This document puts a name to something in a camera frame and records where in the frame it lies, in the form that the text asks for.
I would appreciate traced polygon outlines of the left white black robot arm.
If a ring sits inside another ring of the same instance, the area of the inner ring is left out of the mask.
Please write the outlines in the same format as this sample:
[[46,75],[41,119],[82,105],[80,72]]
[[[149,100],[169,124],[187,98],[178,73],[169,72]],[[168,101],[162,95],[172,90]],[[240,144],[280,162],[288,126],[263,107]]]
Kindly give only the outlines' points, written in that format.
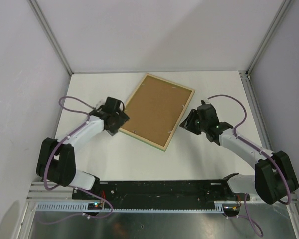
[[59,105],[66,111],[85,115],[84,121],[71,132],[60,138],[46,138],[41,145],[36,174],[43,179],[46,190],[55,187],[80,188],[89,199],[99,196],[99,178],[76,168],[75,155],[93,137],[106,131],[113,136],[130,119],[125,113],[125,104],[116,98],[107,97],[95,106],[87,104],[90,112],[71,110],[64,106],[66,96],[59,99]]

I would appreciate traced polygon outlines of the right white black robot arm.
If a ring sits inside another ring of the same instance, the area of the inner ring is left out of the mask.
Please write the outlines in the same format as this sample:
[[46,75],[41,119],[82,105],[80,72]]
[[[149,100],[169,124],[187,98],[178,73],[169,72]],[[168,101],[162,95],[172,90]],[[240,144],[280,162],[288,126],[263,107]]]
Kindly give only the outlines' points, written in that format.
[[220,187],[224,199],[231,200],[238,193],[246,193],[258,195],[270,205],[283,197],[291,201],[291,193],[298,189],[299,183],[285,152],[272,152],[255,145],[227,122],[220,122],[216,109],[207,103],[192,109],[180,127],[195,135],[204,133],[211,143],[233,152],[255,171],[254,175],[229,176],[227,183]]

